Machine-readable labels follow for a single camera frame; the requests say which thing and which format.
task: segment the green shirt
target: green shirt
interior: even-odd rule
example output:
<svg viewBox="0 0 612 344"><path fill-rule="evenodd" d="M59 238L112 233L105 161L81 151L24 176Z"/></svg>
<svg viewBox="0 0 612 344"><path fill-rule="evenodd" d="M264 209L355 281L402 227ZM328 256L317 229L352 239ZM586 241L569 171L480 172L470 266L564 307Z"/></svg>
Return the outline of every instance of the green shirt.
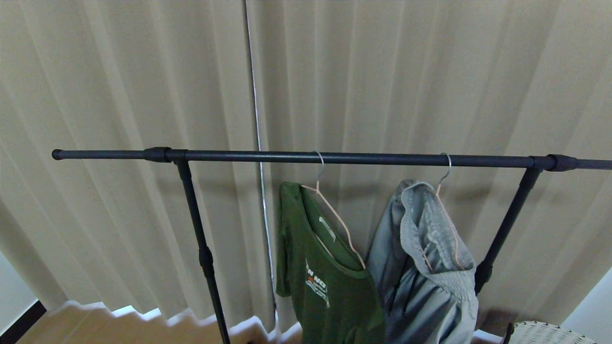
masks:
<svg viewBox="0 0 612 344"><path fill-rule="evenodd" d="M305 344L384 343L384 314L370 273L308 192L295 183L280 186L277 294L291 296Z"/></svg>

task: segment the gray clothing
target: gray clothing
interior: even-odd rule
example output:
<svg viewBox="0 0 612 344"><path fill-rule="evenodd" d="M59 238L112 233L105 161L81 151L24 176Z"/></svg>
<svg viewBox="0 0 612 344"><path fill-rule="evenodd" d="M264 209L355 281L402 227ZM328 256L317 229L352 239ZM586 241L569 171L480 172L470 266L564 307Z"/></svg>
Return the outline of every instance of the gray clothing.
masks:
<svg viewBox="0 0 612 344"><path fill-rule="evenodd" d="M386 315L386 343L470 342L478 311L476 264L430 184L400 183L367 266Z"/></svg>

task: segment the garment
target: garment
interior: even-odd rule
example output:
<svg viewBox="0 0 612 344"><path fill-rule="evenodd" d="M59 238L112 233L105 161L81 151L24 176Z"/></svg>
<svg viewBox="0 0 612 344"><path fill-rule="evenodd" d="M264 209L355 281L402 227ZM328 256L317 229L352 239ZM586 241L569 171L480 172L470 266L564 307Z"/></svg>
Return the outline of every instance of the garment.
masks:
<svg viewBox="0 0 612 344"><path fill-rule="evenodd" d="M291 296L302 325L302 341L382 343L384 315L370 273L329 225L307 190L283 183L280 205L276 292Z"/></svg>
<svg viewBox="0 0 612 344"><path fill-rule="evenodd" d="M400 184L367 266L386 316L386 343L470 342L478 311L476 264L431 185Z"/></svg>

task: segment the clothes rack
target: clothes rack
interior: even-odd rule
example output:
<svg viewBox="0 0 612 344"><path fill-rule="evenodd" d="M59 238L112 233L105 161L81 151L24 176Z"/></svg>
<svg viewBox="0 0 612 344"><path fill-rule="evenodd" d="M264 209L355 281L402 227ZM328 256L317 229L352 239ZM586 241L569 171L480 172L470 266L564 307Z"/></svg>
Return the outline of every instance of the clothes rack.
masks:
<svg viewBox="0 0 612 344"><path fill-rule="evenodd" d="M185 189L187 204L191 213L193 228L200 250L200 265L206 277L212 304L217 315L223 344L230 344L228 330L223 316L223 307L213 268L211 250L206 244L198 202L193 188L189 161L226 161L226 162L280 162L280 163L319 163L315 152L261 152L261 151L190 151L154 147L143 151L63 151L55 149L51 156L56 160L64 159L129 159L151 162L173 162L177 165ZM419 165L447 166L446 155L428 154L366 154L366 153L321 153L325 163L361 165ZM476 293L478 294L493 272L493 263L508 237L529 192L533 189L542 171L562 172L575 169L612 170L612 160L577 159L561 154L547 156L492 156L492 155L451 155L453 166L524 168L525 173L518 190L499 226L485 259L476 269Z"/></svg>

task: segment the vertical support post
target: vertical support post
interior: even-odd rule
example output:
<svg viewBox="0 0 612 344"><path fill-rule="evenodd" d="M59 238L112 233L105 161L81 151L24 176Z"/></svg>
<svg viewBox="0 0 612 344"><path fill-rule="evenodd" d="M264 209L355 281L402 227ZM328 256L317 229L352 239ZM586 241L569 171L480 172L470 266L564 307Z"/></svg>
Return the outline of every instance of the vertical support post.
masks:
<svg viewBox="0 0 612 344"><path fill-rule="evenodd" d="M495 235L495 239L493 239L493 243L491 243L491 247L489 247L485 259L476 268L476 295L478 295L485 283L491 278L491 274L493 273L493 262L495 262L495 258L497 258L499 251L504 245L504 241L506 241L508 234L510 234L512 225L514 225L514 222L517 220L527 200L527 196L529 196L529 192L533 189L541 172L542 170L538 168L528 168L525 171L518 186L517 193L514 195L514 199L512 199L508 212L506 212L506 216L499 226L498 232Z"/></svg>
<svg viewBox="0 0 612 344"><path fill-rule="evenodd" d="M221 332L221 339L223 340L223 344L230 344L228 328L225 324L225 317L223 316L223 306L221 305L219 289L217 288L217 281L215 280L215 270L212 265L212 252L206 244L202 219L200 218L200 210L198 209L198 200L195 197L195 190L193 189L192 174L191 169L189 168L189 162L181 159L175 160L174 163L179 168L179 174L181 175L181 180L183 181L183 188L185 189L187 204L189 205L189 213L191 213L192 217L193 229L195 230L198 247L200 248L200 266L204 271L204 276L206 277L206 281L208 283L208 290L211 294L212 306L215 309L215 314L217 316L217 323L219 325L219 331Z"/></svg>

